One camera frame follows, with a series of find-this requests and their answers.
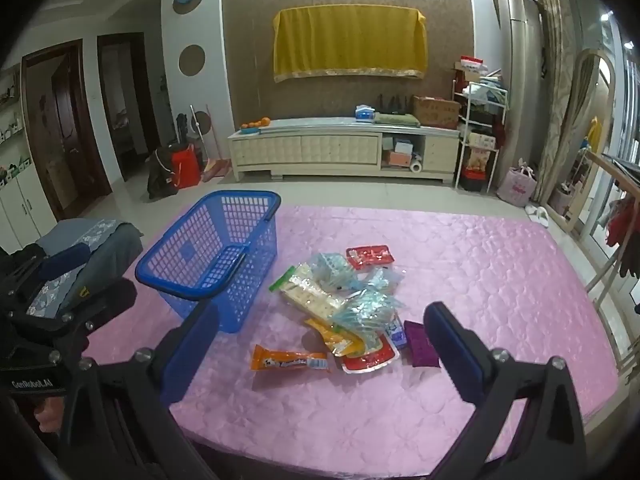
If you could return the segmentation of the orange snack bar wrapper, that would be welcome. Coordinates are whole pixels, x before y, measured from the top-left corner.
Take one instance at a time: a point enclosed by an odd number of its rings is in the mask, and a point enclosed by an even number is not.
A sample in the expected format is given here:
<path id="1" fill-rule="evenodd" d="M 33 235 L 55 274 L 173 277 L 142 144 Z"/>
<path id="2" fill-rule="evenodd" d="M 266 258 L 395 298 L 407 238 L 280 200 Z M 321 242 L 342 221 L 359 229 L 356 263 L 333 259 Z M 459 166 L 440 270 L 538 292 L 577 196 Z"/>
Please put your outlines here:
<path id="1" fill-rule="evenodd" d="M 251 370 L 329 370 L 324 352 L 294 352 L 269 350 L 256 344 L 250 361 Z"/>

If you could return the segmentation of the teal striped clear snack bag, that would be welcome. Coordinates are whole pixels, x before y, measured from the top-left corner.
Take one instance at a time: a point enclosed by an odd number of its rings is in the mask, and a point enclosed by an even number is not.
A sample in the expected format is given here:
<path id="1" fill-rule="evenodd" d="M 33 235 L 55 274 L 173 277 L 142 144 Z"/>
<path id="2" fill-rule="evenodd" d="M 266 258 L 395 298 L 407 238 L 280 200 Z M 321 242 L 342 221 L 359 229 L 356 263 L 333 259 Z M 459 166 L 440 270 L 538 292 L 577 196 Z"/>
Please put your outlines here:
<path id="1" fill-rule="evenodd" d="M 347 296 L 330 316 L 330 322 L 355 334 L 371 347 L 393 322 L 397 310 L 403 307 L 405 305 L 394 296 L 367 288 Z"/>

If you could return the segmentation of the red yellow snack pouch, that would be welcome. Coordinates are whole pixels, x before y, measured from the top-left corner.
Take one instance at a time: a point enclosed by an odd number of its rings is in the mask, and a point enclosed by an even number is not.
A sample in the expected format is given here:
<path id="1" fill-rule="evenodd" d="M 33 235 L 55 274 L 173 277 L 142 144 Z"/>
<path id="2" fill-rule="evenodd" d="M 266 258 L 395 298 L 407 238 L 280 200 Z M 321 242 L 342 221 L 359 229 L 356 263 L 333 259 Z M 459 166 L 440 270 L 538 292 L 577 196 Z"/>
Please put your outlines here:
<path id="1" fill-rule="evenodd" d="M 382 347 L 376 351 L 340 359 L 342 371 L 349 375 L 362 375 L 382 370 L 400 358 L 400 353 L 386 334 L 380 336 Z"/>

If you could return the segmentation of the black bag on floor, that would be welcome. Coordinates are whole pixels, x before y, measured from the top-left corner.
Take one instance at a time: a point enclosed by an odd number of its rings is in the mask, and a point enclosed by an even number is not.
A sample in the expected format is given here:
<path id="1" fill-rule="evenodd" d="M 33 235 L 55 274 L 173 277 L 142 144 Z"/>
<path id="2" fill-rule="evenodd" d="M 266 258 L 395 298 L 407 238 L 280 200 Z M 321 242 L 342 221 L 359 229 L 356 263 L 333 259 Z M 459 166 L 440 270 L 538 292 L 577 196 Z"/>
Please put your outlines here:
<path id="1" fill-rule="evenodd" d="M 160 146 L 149 158 L 149 175 L 146 184 L 149 200 L 161 200 L 178 193 L 174 183 L 174 166 L 172 166 L 171 151 Z"/>

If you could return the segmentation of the cardboard box on cabinet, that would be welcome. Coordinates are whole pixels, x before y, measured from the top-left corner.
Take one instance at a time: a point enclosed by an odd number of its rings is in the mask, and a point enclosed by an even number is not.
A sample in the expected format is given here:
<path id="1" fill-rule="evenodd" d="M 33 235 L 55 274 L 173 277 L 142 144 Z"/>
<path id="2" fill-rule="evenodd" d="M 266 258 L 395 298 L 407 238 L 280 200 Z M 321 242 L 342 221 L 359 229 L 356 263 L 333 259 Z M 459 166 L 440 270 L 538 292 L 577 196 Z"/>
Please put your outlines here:
<path id="1" fill-rule="evenodd" d="M 422 126 L 455 129 L 461 105 L 457 101 L 435 99 L 430 96 L 412 97 L 412 114 Z"/>

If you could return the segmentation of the purple snack packet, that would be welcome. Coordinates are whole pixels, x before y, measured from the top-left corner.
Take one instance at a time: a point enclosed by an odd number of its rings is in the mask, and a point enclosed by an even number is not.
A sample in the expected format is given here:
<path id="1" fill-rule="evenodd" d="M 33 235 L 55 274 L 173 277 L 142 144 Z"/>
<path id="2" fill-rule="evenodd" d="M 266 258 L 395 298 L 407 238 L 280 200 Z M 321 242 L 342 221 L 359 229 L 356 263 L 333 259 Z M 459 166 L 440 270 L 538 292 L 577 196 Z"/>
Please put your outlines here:
<path id="1" fill-rule="evenodd" d="M 426 336 L 423 324 L 405 321 L 404 331 L 413 367 L 439 367 L 437 352 Z"/>

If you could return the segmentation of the round brown wall disc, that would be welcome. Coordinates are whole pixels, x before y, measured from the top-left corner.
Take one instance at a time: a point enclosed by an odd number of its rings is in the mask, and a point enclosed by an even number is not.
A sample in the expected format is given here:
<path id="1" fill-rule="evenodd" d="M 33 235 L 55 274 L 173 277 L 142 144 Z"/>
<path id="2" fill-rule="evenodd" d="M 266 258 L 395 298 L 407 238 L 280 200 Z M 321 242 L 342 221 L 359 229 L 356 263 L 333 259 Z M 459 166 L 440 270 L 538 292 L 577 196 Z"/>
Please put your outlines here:
<path id="1" fill-rule="evenodd" d="M 204 68 L 205 63 L 206 53 L 198 44 L 190 44 L 180 52 L 178 66 L 184 76 L 197 75 Z"/>

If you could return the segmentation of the blue Doublemint gum pack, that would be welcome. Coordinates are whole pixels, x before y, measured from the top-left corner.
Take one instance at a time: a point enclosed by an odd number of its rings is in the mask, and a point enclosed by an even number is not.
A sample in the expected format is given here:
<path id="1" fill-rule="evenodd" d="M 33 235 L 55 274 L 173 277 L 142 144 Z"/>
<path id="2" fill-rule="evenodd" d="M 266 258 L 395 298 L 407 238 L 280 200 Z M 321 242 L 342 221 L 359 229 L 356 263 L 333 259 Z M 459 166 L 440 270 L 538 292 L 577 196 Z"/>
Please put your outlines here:
<path id="1" fill-rule="evenodd" d="M 401 350 L 408 346 L 408 339 L 405 334 L 404 326 L 402 325 L 401 319 L 397 314 L 394 315 L 393 319 L 390 321 L 390 324 L 387 325 L 386 334 L 398 350 Z"/>

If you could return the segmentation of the broom and dustpan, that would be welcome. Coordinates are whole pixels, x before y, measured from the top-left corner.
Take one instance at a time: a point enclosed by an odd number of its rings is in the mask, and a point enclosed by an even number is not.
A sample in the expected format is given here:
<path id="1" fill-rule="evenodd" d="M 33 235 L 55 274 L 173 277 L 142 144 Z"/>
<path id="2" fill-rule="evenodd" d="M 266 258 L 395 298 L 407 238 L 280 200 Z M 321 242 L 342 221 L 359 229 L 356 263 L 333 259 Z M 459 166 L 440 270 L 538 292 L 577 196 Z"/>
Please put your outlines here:
<path id="1" fill-rule="evenodd" d="M 192 126 L 200 139 L 203 154 L 204 169 L 201 172 L 201 181 L 208 182 L 213 178 L 225 177 L 231 169 L 231 162 L 221 155 L 209 112 L 196 110 L 193 105 L 190 106 L 190 112 Z"/>

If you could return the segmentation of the patterned curtain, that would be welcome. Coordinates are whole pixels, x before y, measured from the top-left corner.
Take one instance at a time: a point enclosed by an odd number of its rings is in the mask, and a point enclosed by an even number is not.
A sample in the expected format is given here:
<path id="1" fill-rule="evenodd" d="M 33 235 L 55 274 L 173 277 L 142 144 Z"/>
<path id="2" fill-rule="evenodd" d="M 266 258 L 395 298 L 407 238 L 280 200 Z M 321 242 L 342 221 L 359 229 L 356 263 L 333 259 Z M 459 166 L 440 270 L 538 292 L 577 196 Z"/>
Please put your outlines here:
<path id="1" fill-rule="evenodd" d="M 565 119 L 574 81 L 576 39 L 570 0 L 537 1 L 544 18 L 550 77 L 548 129 L 533 195 L 542 204 L 551 195 L 570 144 Z"/>

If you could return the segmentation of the green folded cloth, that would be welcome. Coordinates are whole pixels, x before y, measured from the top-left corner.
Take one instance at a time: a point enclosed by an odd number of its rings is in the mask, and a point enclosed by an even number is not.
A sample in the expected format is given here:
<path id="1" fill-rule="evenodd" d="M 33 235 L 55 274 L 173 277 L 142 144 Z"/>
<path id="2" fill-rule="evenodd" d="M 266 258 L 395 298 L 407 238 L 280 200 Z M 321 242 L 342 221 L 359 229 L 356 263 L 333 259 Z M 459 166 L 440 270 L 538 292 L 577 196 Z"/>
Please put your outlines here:
<path id="1" fill-rule="evenodd" d="M 374 122 L 380 125 L 420 128 L 420 120 L 413 114 L 384 114 L 376 112 L 374 114 Z"/>

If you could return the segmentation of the cream TV cabinet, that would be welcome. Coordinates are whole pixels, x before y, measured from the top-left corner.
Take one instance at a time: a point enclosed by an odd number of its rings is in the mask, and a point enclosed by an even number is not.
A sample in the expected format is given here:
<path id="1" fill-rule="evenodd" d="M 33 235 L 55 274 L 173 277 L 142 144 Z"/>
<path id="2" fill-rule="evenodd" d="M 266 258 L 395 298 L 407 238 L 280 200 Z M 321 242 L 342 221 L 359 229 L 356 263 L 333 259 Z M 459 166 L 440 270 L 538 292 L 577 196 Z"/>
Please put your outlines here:
<path id="1" fill-rule="evenodd" d="M 228 137 L 234 176 L 398 178 L 450 184 L 460 133 L 434 127 L 358 122 L 349 117 L 276 119 Z"/>

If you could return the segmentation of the teal striped cookie bag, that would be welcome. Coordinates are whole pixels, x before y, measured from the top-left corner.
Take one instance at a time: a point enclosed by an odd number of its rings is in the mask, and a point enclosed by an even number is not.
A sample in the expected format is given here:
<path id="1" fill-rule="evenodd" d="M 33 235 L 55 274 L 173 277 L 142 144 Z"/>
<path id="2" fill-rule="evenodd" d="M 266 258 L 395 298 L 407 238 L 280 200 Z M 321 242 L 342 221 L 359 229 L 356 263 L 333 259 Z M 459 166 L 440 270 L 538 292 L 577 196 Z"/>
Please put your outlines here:
<path id="1" fill-rule="evenodd" d="M 349 288 L 357 278 L 354 267 L 336 252 L 319 252 L 313 255 L 309 260 L 309 267 L 314 280 L 329 292 Z"/>

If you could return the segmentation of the small red snack packet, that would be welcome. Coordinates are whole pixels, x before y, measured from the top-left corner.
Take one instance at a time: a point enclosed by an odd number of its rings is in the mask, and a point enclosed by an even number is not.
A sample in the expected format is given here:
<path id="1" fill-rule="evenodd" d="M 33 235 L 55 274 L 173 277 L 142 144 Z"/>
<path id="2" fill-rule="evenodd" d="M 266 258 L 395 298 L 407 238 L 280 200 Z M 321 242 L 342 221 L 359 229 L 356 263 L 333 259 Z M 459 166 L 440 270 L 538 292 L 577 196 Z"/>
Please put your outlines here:
<path id="1" fill-rule="evenodd" d="M 395 262 L 390 248 L 386 245 L 347 248 L 346 259 L 358 271 L 370 266 L 390 266 Z"/>

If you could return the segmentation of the green-edged cracker pack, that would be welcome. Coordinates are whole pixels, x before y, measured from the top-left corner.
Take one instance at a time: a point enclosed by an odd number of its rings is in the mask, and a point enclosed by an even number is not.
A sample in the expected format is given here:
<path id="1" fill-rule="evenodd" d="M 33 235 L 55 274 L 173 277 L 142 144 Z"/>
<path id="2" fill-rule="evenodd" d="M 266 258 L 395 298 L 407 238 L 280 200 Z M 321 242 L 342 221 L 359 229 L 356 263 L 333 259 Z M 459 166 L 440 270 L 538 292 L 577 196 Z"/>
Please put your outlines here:
<path id="1" fill-rule="evenodd" d="M 312 276 L 307 263 L 290 266 L 269 287 L 286 301 L 311 318 L 329 323 L 334 313 L 343 307 L 345 298 L 337 292 L 327 292 Z"/>

